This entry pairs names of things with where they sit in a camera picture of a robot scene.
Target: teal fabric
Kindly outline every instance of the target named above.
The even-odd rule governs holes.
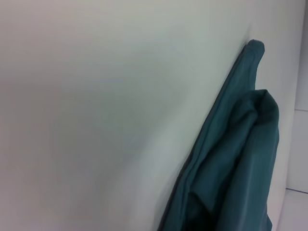
[[[271,230],[267,197],[279,113],[266,90],[255,90],[263,53],[264,44],[252,40],[235,62],[178,177],[160,231]]]

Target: hanging garment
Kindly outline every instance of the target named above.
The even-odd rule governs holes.
[[[252,40],[235,62],[177,179],[159,231],[271,230],[267,198],[279,112],[266,90],[255,90],[263,54],[264,44]]]

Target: teal jacket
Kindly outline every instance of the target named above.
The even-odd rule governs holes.
[[[177,179],[160,231],[271,230],[267,198],[279,112],[266,90],[255,90],[263,54],[264,44],[252,40],[235,62]]]

